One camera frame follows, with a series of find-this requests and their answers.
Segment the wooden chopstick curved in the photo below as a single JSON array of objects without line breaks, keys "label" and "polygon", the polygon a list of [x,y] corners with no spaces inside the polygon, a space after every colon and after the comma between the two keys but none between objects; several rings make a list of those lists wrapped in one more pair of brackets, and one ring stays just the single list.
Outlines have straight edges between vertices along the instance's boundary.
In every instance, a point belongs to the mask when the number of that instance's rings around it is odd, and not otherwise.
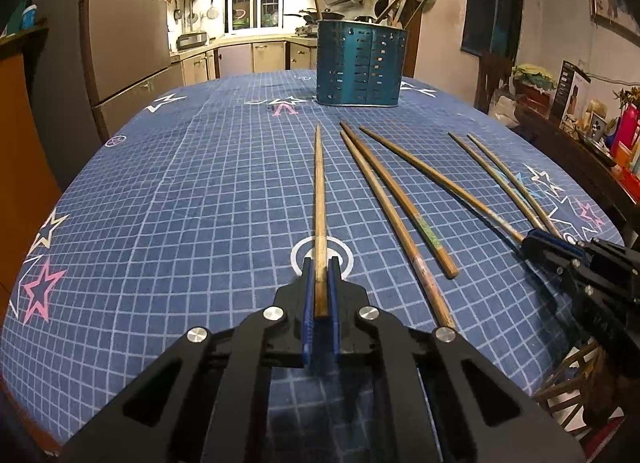
[{"label": "wooden chopstick curved", "polygon": [[526,187],[516,178],[516,176],[511,172],[510,168],[504,164],[496,153],[493,153],[480,139],[476,138],[472,134],[469,134],[468,137],[471,139],[474,145],[477,146],[480,151],[482,151],[488,159],[494,163],[497,168],[499,168],[500,172],[506,175],[506,178],[510,180],[512,185],[518,189],[518,192],[522,195],[522,197],[527,201],[528,205],[532,208],[532,210],[537,215],[537,220],[542,223],[542,228],[546,229],[548,232],[555,235],[555,237],[560,238],[561,235],[559,230],[553,225],[552,221],[548,217],[547,213],[544,212],[542,206],[538,203],[538,201],[532,196],[532,194],[526,189]]},{"label": "wooden chopstick curved", "polygon": [[469,156],[478,164],[481,168],[498,184],[498,186],[509,196],[509,198],[515,203],[518,209],[528,219],[535,228],[542,229],[542,221],[538,218],[534,210],[521,198],[521,196],[513,189],[501,175],[497,173],[495,168],[492,168],[487,161],[485,161],[475,150],[468,146],[457,135],[448,133],[448,136],[454,139],[454,142],[460,146]]}]

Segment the beige lower kitchen cabinets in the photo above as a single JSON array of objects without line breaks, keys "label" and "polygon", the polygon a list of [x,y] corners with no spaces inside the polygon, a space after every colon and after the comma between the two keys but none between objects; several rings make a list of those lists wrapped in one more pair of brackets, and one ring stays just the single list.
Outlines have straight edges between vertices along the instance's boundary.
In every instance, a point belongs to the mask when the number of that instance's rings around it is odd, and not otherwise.
[{"label": "beige lower kitchen cabinets", "polygon": [[172,52],[170,59],[180,67],[184,85],[243,74],[314,70],[317,39],[285,34],[227,36]]}]

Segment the dark wooden side table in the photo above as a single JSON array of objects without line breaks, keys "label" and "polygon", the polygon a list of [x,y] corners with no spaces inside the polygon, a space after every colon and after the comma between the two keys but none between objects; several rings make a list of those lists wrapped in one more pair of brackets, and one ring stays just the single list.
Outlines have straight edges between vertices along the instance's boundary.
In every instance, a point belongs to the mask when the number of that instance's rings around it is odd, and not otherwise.
[{"label": "dark wooden side table", "polygon": [[620,231],[626,246],[639,249],[639,204],[614,177],[611,168],[581,142],[561,131],[526,107],[517,106],[514,116],[518,134],[563,168],[600,206]]}]

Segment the blue star grid tablecloth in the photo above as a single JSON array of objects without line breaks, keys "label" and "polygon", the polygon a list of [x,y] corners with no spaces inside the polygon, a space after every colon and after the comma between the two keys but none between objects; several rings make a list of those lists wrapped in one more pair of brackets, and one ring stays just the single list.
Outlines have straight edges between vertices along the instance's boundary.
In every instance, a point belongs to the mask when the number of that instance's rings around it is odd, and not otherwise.
[{"label": "blue star grid tablecloth", "polygon": [[416,80],[394,108],[328,107],[311,72],[169,90],[93,156],[36,232],[1,336],[12,398],[72,437],[190,327],[218,332],[268,306],[312,249],[314,142],[326,170],[329,250],[344,276],[409,327],[434,319],[347,150],[348,125],[407,192],[459,267],[439,277],[458,329],[527,393],[578,331],[554,282],[510,239],[385,148],[395,142],[517,231],[526,217],[459,146],[474,135],[568,241],[620,234],[562,168],[460,99]]}]

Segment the dark wooden chair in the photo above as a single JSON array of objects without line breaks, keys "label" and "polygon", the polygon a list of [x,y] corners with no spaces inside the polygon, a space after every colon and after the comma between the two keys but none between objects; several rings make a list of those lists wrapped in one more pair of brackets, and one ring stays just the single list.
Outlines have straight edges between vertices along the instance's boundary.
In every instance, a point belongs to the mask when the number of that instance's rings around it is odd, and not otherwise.
[{"label": "dark wooden chair", "polygon": [[492,96],[501,84],[508,85],[513,61],[494,53],[483,52],[478,64],[474,108],[488,113]]}]

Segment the teal perforated utensil holder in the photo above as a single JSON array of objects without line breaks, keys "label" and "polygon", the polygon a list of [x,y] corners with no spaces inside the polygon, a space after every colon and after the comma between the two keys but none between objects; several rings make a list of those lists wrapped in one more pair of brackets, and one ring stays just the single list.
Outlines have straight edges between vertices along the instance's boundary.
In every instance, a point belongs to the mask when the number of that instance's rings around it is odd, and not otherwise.
[{"label": "teal perforated utensil holder", "polygon": [[322,20],[317,100],[325,106],[398,105],[407,32],[382,24]]}]

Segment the orange wooden cabinet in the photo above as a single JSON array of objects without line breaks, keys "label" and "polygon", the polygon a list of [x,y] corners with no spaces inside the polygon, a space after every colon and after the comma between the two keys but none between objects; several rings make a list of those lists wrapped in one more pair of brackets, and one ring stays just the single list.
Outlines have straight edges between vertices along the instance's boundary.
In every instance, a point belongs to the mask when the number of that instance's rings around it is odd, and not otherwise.
[{"label": "orange wooden cabinet", "polygon": [[35,26],[1,40],[1,310],[36,232],[61,189],[44,155],[28,87],[48,28]]}]

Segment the toaster oven on counter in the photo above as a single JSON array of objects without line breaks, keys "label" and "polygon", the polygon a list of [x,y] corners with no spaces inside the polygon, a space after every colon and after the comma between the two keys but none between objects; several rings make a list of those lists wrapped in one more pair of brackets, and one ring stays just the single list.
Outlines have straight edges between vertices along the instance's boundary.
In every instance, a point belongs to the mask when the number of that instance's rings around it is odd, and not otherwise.
[{"label": "toaster oven on counter", "polygon": [[176,49],[178,52],[183,50],[205,46],[208,43],[208,35],[206,31],[183,33],[176,39]]}]

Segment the black wok on stove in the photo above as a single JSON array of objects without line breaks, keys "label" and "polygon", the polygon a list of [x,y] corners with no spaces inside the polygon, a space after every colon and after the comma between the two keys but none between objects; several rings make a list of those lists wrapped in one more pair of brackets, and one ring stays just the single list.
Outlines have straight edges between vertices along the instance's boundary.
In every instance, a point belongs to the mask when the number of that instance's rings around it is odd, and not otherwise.
[{"label": "black wok on stove", "polygon": [[332,10],[329,9],[326,9],[323,12],[303,9],[298,12],[292,12],[292,14],[285,14],[285,17],[299,17],[307,24],[316,24],[319,20],[343,20],[345,18],[344,15],[339,14],[338,12],[332,12]]}]

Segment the silver refrigerator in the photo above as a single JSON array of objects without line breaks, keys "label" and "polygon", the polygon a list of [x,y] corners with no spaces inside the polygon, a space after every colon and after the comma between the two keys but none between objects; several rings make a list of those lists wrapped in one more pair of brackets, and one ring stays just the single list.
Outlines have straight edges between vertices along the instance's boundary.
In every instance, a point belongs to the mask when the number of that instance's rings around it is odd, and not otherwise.
[{"label": "silver refrigerator", "polygon": [[170,60],[166,0],[80,0],[80,49],[100,138],[182,85]]}]

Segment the framed wall picture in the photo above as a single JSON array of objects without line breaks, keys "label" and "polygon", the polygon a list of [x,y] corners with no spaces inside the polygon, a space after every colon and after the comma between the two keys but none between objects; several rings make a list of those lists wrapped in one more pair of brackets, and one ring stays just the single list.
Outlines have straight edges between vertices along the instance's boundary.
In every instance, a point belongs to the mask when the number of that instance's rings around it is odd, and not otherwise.
[{"label": "framed wall picture", "polygon": [[591,19],[598,26],[639,45],[639,25],[624,0],[591,0]]}]

